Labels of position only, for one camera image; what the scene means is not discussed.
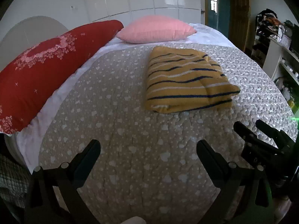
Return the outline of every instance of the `folded blanket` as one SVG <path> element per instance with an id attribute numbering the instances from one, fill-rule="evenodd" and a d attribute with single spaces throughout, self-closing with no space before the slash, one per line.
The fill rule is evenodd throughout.
<path id="1" fill-rule="evenodd" d="M 204 52 L 156 46 L 149 57 L 145 108 L 159 113 L 231 107 L 240 88 Z"/>

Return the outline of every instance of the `white shelf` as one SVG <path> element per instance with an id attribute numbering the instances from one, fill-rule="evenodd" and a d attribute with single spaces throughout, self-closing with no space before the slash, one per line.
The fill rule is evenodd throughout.
<path id="1" fill-rule="evenodd" d="M 285 65 L 284 63 L 281 63 L 281 62 L 280 62 L 280 65 L 282 65 L 282 67 L 287 71 L 287 73 L 290 74 L 290 76 L 294 79 L 294 81 L 295 81 L 295 82 L 298 84 L 298 86 L 299 86 L 299 81 L 298 81 L 298 79 L 295 77 L 294 73 L 291 72 L 291 71 L 286 67 L 286 65 Z"/>
<path id="2" fill-rule="evenodd" d="M 288 48 L 284 47 L 281 43 L 277 42 L 277 40 L 270 37 L 270 40 L 274 41 L 275 43 L 279 44 L 286 52 L 288 52 L 296 61 L 299 62 L 299 58 L 291 52 Z"/>

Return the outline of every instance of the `gray quilt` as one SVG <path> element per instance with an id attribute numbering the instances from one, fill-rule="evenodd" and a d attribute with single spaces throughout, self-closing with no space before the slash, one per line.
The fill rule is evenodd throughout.
<path id="1" fill-rule="evenodd" d="M 297 134 L 287 102 L 243 52 L 213 45 L 165 45 L 206 52 L 241 93 L 225 110 L 169 115 L 146 111 L 147 63 L 153 46 L 100 57 L 62 103 L 43 139 L 39 163 L 45 169 L 58 167 L 91 139 L 99 140 L 101 155 L 79 193 L 101 223 L 121 223 L 133 216 L 147 223 L 197 223 L 219 192 L 196 155 L 198 140 L 206 139 L 226 160 L 247 166 L 240 157 L 244 141 L 232 129 L 235 121 L 270 144 L 273 140 L 257 131 L 257 119 L 293 139 Z"/>

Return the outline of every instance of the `red pillow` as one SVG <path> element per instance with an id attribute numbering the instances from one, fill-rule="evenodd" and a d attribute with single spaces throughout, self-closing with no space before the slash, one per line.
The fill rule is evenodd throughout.
<path id="1" fill-rule="evenodd" d="M 60 85 L 124 26 L 86 24 L 24 51 L 0 72 L 0 132 L 21 131 Z"/>

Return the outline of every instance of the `floral pattern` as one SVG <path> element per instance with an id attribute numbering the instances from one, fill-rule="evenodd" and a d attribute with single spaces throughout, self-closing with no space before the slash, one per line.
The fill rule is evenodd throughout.
<path id="1" fill-rule="evenodd" d="M 0 117 L 2 114 L 2 105 L 0 105 Z M 16 129 L 11 129 L 12 123 L 12 116 L 6 116 L 3 119 L 0 119 L 0 132 L 6 132 L 7 134 L 12 134 L 16 131 Z"/>
<path id="2" fill-rule="evenodd" d="M 51 47 L 49 49 L 46 49 L 39 53 L 34 53 L 34 55 L 32 55 L 32 56 L 29 56 L 30 52 L 33 51 L 34 49 L 38 48 L 38 46 L 40 46 L 43 42 L 26 50 L 14 62 L 14 64 L 16 65 L 16 70 L 21 70 L 25 66 L 28 66 L 29 68 L 31 68 L 37 62 L 44 63 L 44 61 L 47 58 L 53 58 L 54 56 L 57 56 L 57 58 L 62 60 L 63 56 L 65 54 L 67 54 L 68 52 L 76 51 L 75 46 L 74 46 L 74 41 L 77 38 L 73 37 L 71 35 L 71 33 L 63 34 L 61 36 L 53 38 L 52 40 L 55 40 L 55 39 L 59 39 L 59 43 L 56 43 L 53 47 Z"/>

